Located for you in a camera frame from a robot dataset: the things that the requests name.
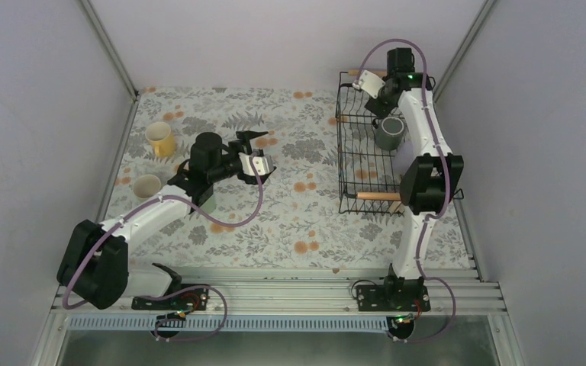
yellow mug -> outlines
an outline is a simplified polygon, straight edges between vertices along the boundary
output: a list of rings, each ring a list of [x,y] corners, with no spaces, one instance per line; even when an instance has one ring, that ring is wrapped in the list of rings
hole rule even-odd
[[[145,137],[159,158],[171,156],[176,151],[176,140],[172,128],[165,122],[154,122],[147,126]]]

tabletop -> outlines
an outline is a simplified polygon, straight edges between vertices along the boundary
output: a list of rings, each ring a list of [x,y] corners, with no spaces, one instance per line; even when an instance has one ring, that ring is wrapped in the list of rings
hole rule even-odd
[[[277,170],[265,184],[259,216],[230,228],[194,213],[173,221],[132,250],[131,261],[174,266],[255,268],[387,268],[404,217],[338,213],[336,92],[265,88],[146,88],[115,181],[107,217],[138,201],[134,179],[157,175],[163,184],[187,159],[197,134],[214,131],[224,141],[237,130],[268,131],[253,141]],[[171,125],[177,151],[158,159],[145,140],[152,122]],[[256,206],[256,186],[236,178],[214,186],[213,217],[238,222]],[[469,268],[452,204],[436,223],[426,268]]]

black wire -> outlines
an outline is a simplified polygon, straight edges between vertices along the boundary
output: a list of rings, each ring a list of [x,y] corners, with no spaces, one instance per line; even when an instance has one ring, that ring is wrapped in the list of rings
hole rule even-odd
[[[354,300],[358,300],[358,297],[356,297],[356,296],[354,296],[354,295],[353,295],[353,288],[354,288],[354,287],[355,287],[357,284],[359,284],[359,283],[361,283],[361,282],[369,282],[370,284],[373,284],[374,286],[378,286],[378,284],[376,284],[374,281],[370,281],[370,280],[358,280],[358,281],[354,282],[354,283],[352,284],[352,288],[350,288],[350,289],[349,289],[349,294],[350,294],[350,295],[352,295],[352,298],[353,298]]]

wooden handle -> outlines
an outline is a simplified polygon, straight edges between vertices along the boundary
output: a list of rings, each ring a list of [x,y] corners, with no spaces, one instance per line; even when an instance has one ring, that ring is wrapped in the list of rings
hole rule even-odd
[[[356,198],[359,200],[400,201],[401,195],[398,193],[358,192]]]
[[[367,70],[369,72],[371,72],[372,74],[376,74],[379,78],[384,78],[388,72],[385,70]],[[358,75],[358,69],[351,69],[350,71],[347,72],[347,74],[349,74],[349,76],[357,76]]]

gray mug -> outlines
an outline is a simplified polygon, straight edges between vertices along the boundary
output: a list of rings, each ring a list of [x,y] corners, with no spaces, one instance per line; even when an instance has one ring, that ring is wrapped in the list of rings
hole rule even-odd
[[[399,117],[386,117],[379,124],[374,138],[376,146],[385,151],[396,150],[405,133],[405,123]]]

